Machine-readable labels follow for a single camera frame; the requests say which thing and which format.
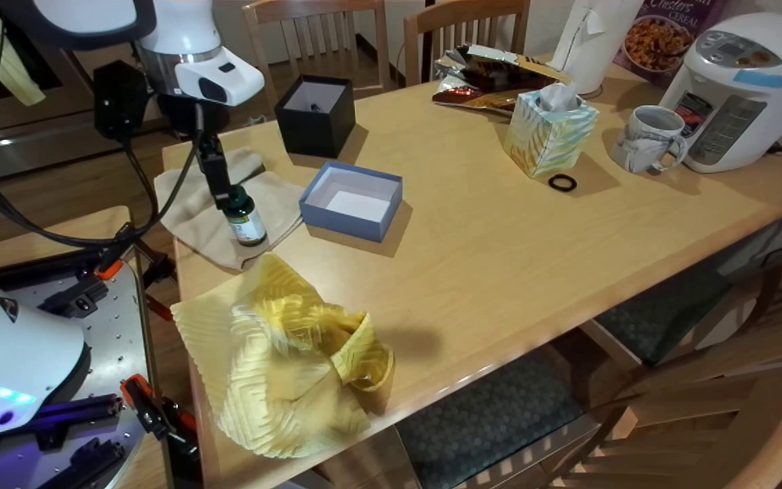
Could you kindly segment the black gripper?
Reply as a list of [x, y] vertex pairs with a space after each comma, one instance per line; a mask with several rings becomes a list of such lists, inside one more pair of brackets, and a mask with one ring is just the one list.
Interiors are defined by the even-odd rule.
[[223, 145], [215, 134], [227, 124], [227, 109], [220, 104], [159, 94], [156, 109], [178, 138], [196, 138], [200, 173], [217, 208], [230, 206], [230, 180]]

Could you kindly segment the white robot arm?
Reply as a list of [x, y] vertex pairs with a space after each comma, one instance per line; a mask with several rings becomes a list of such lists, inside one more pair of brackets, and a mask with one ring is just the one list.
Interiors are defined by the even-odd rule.
[[[223, 47], [212, 0], [0, 0], [0, 14], [27, 36], [64, 50], [136, 41], [152, 86], [196, 109], [192, 150], [217, 208], [245, 206], [249, 217], [257, 214], [245, 187], [227, 180], [209, 109], [255, 97], [264, 74]], [[27, 427], [82, 352], [82, 328], [0, 290], [0, 435]]]

